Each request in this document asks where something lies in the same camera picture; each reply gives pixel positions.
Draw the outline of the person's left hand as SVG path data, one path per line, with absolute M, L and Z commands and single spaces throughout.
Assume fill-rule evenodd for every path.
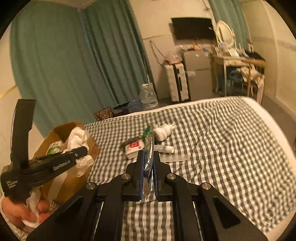
M 2 209 L 8 220 L 17 228 L 24 232 L 29 232 L 23 220 L 29 222 L 44 222 L 51 214 L 50 203 L 44 197 L 41 197 L 37 203 L 39 216 L 36 216 L 29 207 L 26 207 L 22 202 L 12 202 L 8 197 L 4 197 L 2 201 Z

